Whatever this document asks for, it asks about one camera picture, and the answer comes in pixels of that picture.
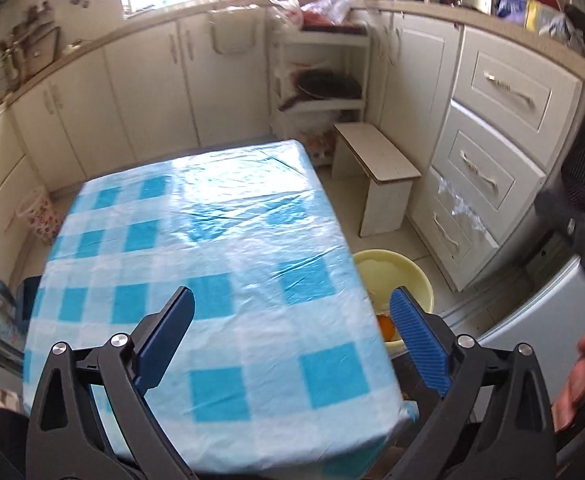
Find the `hand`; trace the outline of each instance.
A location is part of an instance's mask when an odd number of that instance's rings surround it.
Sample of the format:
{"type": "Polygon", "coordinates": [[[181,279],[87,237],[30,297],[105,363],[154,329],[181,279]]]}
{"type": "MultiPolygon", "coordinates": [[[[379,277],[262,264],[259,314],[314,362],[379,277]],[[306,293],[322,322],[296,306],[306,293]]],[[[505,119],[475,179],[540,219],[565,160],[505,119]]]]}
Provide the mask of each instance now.
{"type": "Polygon", "coordinates": [[[552,406],[555,431],[565,430],[575,419],[579,402],[585,395],[585,336],[577,345],[581,357],[570,372],[567,383],[552,406]]]}

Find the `silver screw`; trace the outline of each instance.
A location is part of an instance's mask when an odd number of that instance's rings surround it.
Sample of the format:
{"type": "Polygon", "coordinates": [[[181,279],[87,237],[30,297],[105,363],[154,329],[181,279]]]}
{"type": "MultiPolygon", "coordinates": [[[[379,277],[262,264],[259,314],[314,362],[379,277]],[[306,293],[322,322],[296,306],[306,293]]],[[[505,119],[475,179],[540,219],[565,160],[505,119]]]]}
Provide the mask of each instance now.
{"type": "Polygon", "coordinates": [[[457,344],[463,348],[472,348],[475,345],[475,340],[464,334],[459,336],[457,344]]]}
{"type": "Polygon", "coordinates": [[[112,346],[124,346],[127,342],[128,336],[125,334],[115,334],[110,340],[112,346]]]}
{"type": "Polygon", "coordinates": [[[521,343],[519,345],[519,353],[523,354],[523,355],[532,355],[532,353],[534,352],[534,350],[532,349],[532,346],[530,346],[527,343],[521,343]]]}
{"type": "Polygon", "coordinates": [[[55,355],[61,355],[68,349],[65,343],[57,343],[52,347],[52,353],[55,355]]]}

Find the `wooden bench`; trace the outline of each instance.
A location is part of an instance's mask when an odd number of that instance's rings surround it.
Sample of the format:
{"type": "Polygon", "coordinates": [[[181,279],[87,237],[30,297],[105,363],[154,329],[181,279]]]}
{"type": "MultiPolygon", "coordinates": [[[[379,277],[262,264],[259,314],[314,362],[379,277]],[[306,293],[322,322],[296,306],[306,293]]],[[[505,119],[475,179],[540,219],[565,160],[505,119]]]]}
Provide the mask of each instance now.
{"type": "Polygon", "coordinates": [[[421,173],[372,124],[338,123],[332,178],[370,178],[359,235],[389,233],[401,227],[410,190],[421,173]]]}

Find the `checkered tablecloth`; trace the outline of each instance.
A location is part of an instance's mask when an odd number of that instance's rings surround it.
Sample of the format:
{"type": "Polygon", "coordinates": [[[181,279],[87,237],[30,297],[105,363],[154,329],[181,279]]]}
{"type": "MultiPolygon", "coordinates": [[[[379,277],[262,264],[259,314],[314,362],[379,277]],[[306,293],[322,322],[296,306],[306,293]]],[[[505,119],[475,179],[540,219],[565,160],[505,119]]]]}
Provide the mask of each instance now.
{"type": "MultiPolygon", "coordinates": [[[[195,314],[146,400],[202,472],[358,478],[410,413],[335,214],[295,141],[85,184],[45,268],[26,345],[32,405],[52,345],[103,345],[180,285],[195,314]]],[[[100,415],[127,448],[102,389],[100,415]]]]}

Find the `black pan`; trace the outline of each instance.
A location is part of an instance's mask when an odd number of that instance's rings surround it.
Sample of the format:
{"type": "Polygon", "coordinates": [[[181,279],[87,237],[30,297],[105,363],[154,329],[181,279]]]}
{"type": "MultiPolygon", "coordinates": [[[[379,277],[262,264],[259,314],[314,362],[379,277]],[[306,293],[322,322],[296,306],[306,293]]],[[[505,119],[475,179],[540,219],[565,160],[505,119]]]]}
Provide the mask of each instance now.
{"type": "Polygon", "coordinates": [[[360,99],[361,86],[353,78],[332,70],[314,69],[301,72],[297,78],[299,94],[288,99],[280,108],[282,112],[301,101],[325,99],[360,99]]]}

